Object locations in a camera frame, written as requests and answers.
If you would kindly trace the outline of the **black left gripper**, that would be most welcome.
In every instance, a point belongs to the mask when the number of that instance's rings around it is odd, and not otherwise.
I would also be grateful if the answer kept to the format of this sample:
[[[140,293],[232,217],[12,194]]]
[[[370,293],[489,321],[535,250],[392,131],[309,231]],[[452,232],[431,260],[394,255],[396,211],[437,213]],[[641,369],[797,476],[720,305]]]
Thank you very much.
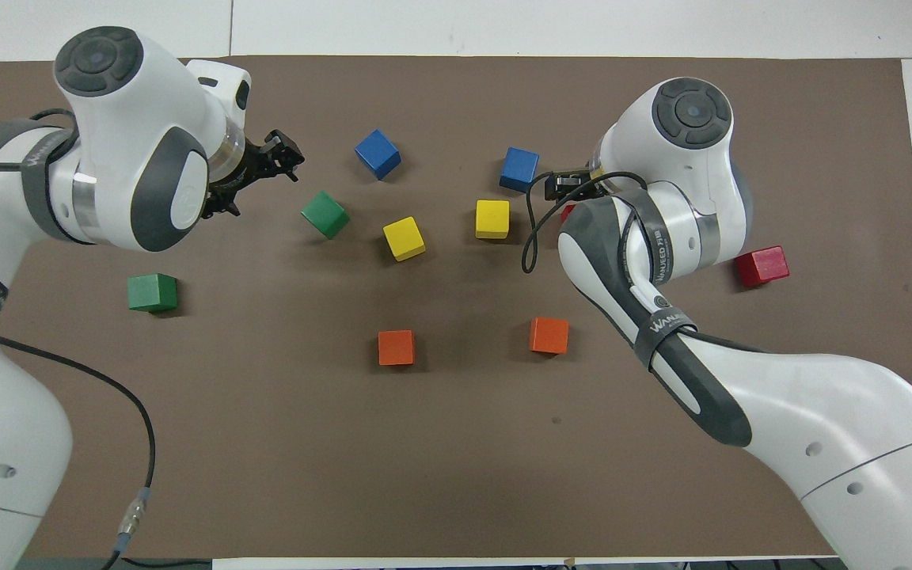
[[[263,144],[226,139],[207,159],[207,194],[200,218],[217,214],[241,216],[235,200],[254,180],[284,176],[297,183],[298,166],[305,161],[298,144],[281,130],[271,130]]]

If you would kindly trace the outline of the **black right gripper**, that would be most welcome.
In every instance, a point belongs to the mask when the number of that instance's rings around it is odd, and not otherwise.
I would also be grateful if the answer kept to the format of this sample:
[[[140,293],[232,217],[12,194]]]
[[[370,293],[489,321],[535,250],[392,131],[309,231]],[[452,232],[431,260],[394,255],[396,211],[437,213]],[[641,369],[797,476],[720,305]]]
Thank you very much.
[[[560,202],[567,199],[580,185],[583,188],[580,191],[580,199],[593,200],[605,197],[610,194],[603,181],[596,181],[598,177],[604,176],[605,169],[603,166],[597,166],[590,170],[585,183],[584,172],[551,172],[544,178],[544,200],[549,202]]]

